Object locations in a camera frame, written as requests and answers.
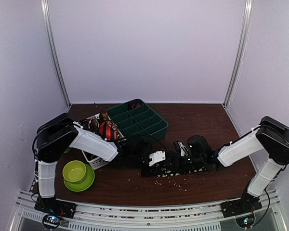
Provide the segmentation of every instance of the lime green plate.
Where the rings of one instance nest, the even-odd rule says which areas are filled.
[[[74,183],[70,183],[68,181],[66,181],[65,179],[63,179],[65,186],[73,192],[82,192],[85,191],[86,189],[88,189],[95,178],[95,173],[93,171],[93,168],[90,165],[86,164],[86,176],[85,176],[85,180],[79,184],[74,184]]]

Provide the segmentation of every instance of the wood surface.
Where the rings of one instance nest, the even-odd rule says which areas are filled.
[[[73,105],[70,114],[80,120],[114,104]],[[186,142],[192,135],[207,138],[212,149],[234,141],[238,135],[225,110],[218,104],[149,104],[168,123],[162,142],[170,148],[176,140]],[[156,206],[186,205],[240,197],[255,175],[248,157],[219,173],[143,178],[140,169],[121,169],[107,165],[95,171],[93,185],[84,192],[68,190],[62,169],[71,160],[85,162],[79,150],[64,154],[56,170],[56,196],[60,199],[104,205]]]

